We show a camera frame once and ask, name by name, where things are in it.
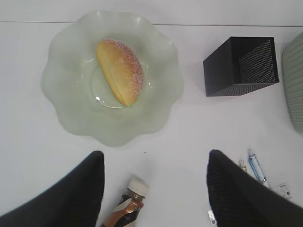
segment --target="white desk surface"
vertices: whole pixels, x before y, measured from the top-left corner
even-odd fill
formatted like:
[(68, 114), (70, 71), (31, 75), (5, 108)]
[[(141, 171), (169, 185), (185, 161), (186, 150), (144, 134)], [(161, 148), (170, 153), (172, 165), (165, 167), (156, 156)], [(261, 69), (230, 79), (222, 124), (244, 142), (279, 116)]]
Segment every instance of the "white desk surface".
[[(51, 6), (46, 7), (45, 13), (40, 11), (42, 6), (30, 7), (31, 2), (35, 0), (20, 1), (18, 9), (16, 0), (6, 2), (5, 8), (0, 7), (0, 20), (74, 21), (93, 9), (97, 1), (86, 6), (77, 0), (77, 10), (71, 11), (67, 4), (59, 7), (56, 5), (59, 1), (46, 1), (45, 4)], [(213, 2), (209, 9), (223, 3)], [(107, 9), (114, 9), (115, 4), (107, 4)], [(237, 15), (235, 9), (233, 14), (237, 16), (229, 20), (219, 16), (219, 12), (201, 16), (199, 8), (184, 4), (187, 13), (193, 10), (185, 16), (175, 10), (181, 7), (180, 3), (172, 5), (170, 10), (169, 2), (163, 4), (167, 7), (163, 7), (162, 15), (171, 12), (171, 16), (158, 18), (139, 3), (137, 11), (147, 12), (145, 16), (154, 23), (163, 20), (163, 23), (288, 25), (298, 24), (293, 19), (303, 17), (287, 11), (286, 3), (274, 4), (274, 12), (266, 18), (263, 13), (260, 17), (254, 15), (254, 20), (246, 17), (239, 20), (244, 12)], [(288, 19), (275, 15), (280, 10), (288, 14)], [(177, 46), (184, 93), (158, 133), (140, 136), (123, 147), (110, 148), (90, 137), (65, 132), (52, 104), (41, 91), (40, 79), (48, 45), (53, 36), (67, 26), (69, 24), (0, 22), (0, 215), (49, 188), (94, 150), (104, 152), (106, 165), (106, 186), (98, 223), (119, 201), (130, 177), (137, 175), (151, 187), (138, 218), (138, 227), (210, 226), (206, 166), (208, 152), (213, 148), (238, 162), (239, 158), (246, 160), (247, 147), (253, 147), (271, 185), (288, 182), (292, 201), (303, 206), (303, 138), (294, 131), (288, 116), (281, 70), (283, 48), (303, 28), (157, 26)], [(230, 36), (273, 36), (281, 82), (240, 97), (206, 98), (202, 61)]]
[(301, 0), (2, 0), (0, 21), (74, 22), (110, 10), (154, 24), (303, 26), (302, 9)]

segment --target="bottle label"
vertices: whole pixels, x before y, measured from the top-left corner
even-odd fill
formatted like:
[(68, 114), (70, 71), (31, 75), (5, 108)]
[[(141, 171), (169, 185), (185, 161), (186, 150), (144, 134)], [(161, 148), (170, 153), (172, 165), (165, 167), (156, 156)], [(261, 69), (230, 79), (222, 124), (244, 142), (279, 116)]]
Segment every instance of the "bottle label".
[(119, 205), (101, 227), (135, 227), (140, 209), (140, 204), (123, 195)]

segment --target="pale green plate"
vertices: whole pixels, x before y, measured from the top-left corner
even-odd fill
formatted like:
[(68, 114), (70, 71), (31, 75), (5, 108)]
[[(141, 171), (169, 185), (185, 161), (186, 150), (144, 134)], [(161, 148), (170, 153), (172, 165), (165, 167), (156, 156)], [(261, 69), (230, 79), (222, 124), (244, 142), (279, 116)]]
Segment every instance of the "pale green plate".
[[(104, 38), (124, 42), (141, 62), (145, 81), (131, 107), (114, 98), (96, 61), (97, 43)], [(53, 38), (42, 90), (67, 132), (116, 147), (158, 131), (183, 91), (183, 80), (175, 45), (151, 22), (132, 13), (96, 11)]]

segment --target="bread roll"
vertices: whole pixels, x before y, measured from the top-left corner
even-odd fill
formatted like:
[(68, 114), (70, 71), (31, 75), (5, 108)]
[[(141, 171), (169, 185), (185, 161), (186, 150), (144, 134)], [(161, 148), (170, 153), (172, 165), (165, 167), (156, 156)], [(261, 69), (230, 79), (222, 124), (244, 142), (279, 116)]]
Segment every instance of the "bread roll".
[(103, 39), (97, 45), (96, 56), (116, 99), (132, 105), (143, 85), (143, 70), (134, 52), (122, 42)]

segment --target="black mesh pen holder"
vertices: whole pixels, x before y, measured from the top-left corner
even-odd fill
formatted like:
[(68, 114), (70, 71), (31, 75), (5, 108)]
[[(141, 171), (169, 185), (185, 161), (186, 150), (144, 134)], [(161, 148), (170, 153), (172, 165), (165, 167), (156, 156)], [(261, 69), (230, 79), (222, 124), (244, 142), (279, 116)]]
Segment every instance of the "black mesh pen holder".
[(230, 37), (203, 61), (206, 96), (241, 96), (279, 82), (272, 37)]

